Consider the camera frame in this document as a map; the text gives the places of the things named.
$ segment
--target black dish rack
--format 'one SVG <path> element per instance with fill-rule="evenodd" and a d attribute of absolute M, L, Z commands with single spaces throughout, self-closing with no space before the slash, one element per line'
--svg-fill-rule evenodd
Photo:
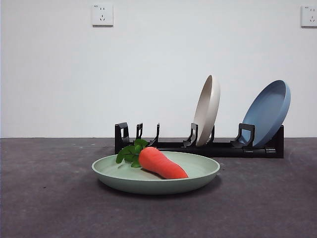
<path fill-rule="evenodd" d="M 242 130 L 250 132 L 250 139 L 246 143 L 239 142 Z M 123 147 L 132 145 L 129 138 L 129 129 L 126 122 L 116 124 L 115 131 L 115 154 Z M 141 139 L 143 124 L 137 125 L 136 138 Z M 254 148 L 253 141 L 256 133 L 254 125 L 239 124 L 237 137 L 230 142 L 214 142 L 214 127 L 211 138 L 203 146 L 196 146 L 198 125 L 191 124 L 190 135 L 186 140 L 180 142 L 164 142 L 159 139 L 159 123 L 157 125 L 157 135 L 153 140 L 148 141 L 148 146 L 156 147 L 161 151 L 176 151 L 202 155 L 206 157 L 229 157 L 229 158 L 283 158 L 284 156 L 284 126 L 281 126 L 273 138 L 265 144 L 263 148 Z"/>

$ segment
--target carrot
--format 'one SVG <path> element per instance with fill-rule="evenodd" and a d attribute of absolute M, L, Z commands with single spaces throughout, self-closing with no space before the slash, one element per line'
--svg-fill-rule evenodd
<path fill-rule="evenodd" d="M 186 172 L 176 163 L 169 160 L 160 150 L 146 147 L 141 150 L 139 163 L 142 168 L 161 175 L 165 179 L 188 178 Z"/>

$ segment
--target green plate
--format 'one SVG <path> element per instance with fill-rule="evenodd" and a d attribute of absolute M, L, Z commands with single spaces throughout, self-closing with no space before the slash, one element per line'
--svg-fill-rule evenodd
<path fill-rule="evenodd" d="M 117 155 L 101 158 L 92 164 L 101 182 L 109 187 L 140 194 L 174 194 L 200 188 L 209 183 L 218 172 L 220 165 L 210 158 L 181 153 L 163 152 L 170 160 L 179 164 L 188 178 L 162 179 L 141 168 L 132 168 L 130 163 L 115 162 Z"/>

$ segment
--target carrot leaves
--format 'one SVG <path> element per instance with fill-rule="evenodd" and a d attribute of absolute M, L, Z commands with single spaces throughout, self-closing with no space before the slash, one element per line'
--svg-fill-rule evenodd
<path fill-rule="evenodd" d="M 120 164 L 122 160 L 128 161 L 131 163 L 131 167 L 139 168 L 139 154 L 147 146 L 147 141 L 142 139 L 136 139 L 134 145 L 129 145 L 122 148 L 116 158 L 116 163 Z"/>

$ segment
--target plate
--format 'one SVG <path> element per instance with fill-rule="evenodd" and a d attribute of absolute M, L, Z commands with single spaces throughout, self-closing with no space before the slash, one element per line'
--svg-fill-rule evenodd
<path fill-rule="evenodd" d="M 209 183 L 218 172 L 217 161 L 194 154 L 163 152 L 171 161 L 179 164 L 188 178 L 162 179 L 141 168 L 132 168 L 130 163 L 115 162 L 117 155 L 101 158 L 92 164 L 92 169 L 105 185 L 125 192 L 139 194 L 174 194 L 188 192 Z"/>
<path fill-rule="evenodd" d="M 243 123 L 255 126 L 253 147 L 262 148 L 281 127 L 291 102 L 288 85 L 277 80 L 270 83 L 253 101 Z M 240 142 L 246 143 L 250 132 L 242 130 Z"/>
<path fill-rule="evenodd" d="M 207 78 L 196 107 L 194 123 L 198 125 L 196 146 L 205 145 L 216 120 L 220 101 L 220 84 L 211 75 Z"/>

